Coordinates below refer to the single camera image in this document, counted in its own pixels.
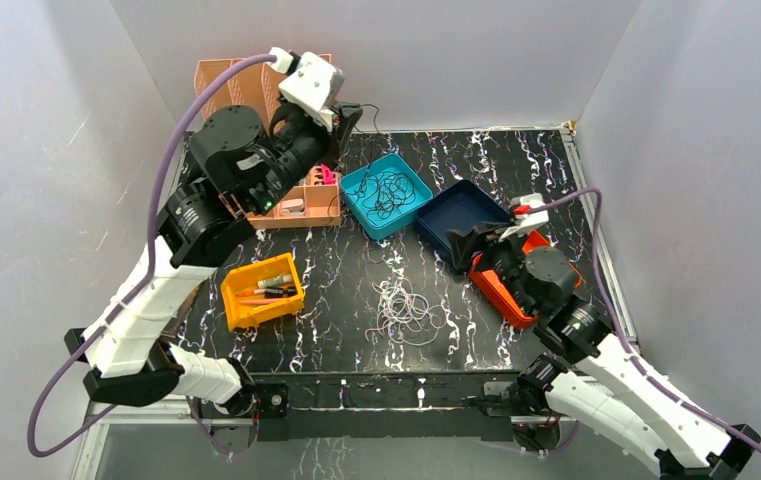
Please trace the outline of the dark blue plastic tray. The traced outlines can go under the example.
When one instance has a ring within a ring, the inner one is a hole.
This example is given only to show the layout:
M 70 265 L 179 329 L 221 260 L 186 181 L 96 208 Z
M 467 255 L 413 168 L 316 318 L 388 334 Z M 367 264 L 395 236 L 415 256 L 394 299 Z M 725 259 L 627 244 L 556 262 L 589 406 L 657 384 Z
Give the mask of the dark blue plastic tray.
M 470 231 L 484 222 L 507 222 L 505 208 L 469 180 L 460 180 L 420 207 L 415 215 L 415 230 L 454 273 L 465 272 L 453 266 L 452 247 L 446 232 Z

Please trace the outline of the orange plastic tray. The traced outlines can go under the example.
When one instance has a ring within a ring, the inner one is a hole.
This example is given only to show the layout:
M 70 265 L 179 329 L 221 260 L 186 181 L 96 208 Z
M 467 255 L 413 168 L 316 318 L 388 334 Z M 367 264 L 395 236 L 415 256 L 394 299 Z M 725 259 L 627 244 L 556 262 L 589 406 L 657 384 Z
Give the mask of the orange plastic tray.
M 532 231 L 521 246 L 521 252 L 530 253 L 539 247 L 552 247 L 548 238 L 539 233 L 538 230 Z M 498 275 L 494 270 L 478 271 L 477 265 L 482 258 L 483 252 L 477 252 L 472 258 L 472 265 L 469 269 L 469 279 L 485 295 L 488 301 L 501 313 L 512 327 L 518 330 L 524 330 L 532 326 L 538 317 L 527 315 L 515 302 L 508 289 L 500 282 Z M 569 262 L 569 266 L 575 271 L 577 281 L 574 287 L 578 288 L 584 283 L 584 279 L 575 265 Z

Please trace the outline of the teal plastic tray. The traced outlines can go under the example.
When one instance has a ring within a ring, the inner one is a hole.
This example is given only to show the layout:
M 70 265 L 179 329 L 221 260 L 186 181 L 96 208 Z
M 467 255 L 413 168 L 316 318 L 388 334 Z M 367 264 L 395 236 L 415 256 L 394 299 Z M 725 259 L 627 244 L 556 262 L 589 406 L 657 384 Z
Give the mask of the teal plastic tray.
M 382 240 L 412 224 L 434 194 L 398 154 L 390 153 L 346 174 L 344 202 L 372 240 Z

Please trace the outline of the yellow plastic parts bin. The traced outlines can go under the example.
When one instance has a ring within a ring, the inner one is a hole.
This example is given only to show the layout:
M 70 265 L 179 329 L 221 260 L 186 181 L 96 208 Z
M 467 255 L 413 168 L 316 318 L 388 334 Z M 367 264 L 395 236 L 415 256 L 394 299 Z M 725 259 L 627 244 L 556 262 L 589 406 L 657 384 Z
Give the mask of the yellow plastic parts bin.
M 258 328 L 305 307 L 293 255 L 284 253 L 232 269 L 220 285 L 229 331 Z

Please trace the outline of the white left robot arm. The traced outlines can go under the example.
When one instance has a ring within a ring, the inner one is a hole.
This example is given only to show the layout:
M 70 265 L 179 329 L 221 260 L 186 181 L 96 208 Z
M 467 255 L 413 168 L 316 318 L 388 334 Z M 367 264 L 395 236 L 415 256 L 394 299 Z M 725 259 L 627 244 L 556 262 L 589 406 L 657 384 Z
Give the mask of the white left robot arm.
M 90 367 L 83 383 L 91 400 L 142 407 L 174 394 L 231 416 L 250 411 L 256 387 L 239 361 L 191 353 L 162 333 L 190 293 L 254 236 L 251 216 L 269 213 L 313 167 L 338 163 L 363 109 L 338 102 L 332 114 L 325 128 L 291 102 L 269 122 L 232 105 L 188 138 L 193 173 L 162 200 L 139 263 L 96 322 L 66 334 L 70 352 Z

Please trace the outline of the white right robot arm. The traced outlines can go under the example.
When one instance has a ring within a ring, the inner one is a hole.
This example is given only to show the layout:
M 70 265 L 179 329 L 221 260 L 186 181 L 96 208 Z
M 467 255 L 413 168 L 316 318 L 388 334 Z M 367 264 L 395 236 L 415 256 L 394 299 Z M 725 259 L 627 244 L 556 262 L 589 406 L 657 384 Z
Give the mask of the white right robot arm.
M 506 223 L 487 222 L 447 237 L 455 265 L 491 271 L 511 302 L 534 318 L 546 347 L 492 408 L 548 410 L 588 425 L 662 479 L 735 479 L 761 442 L 746 424 L 719 426 L 672 392 L 666 378 L 623 346 L 609 320 L 577 292 L 582 277 L 548 246 L 523 248 Z

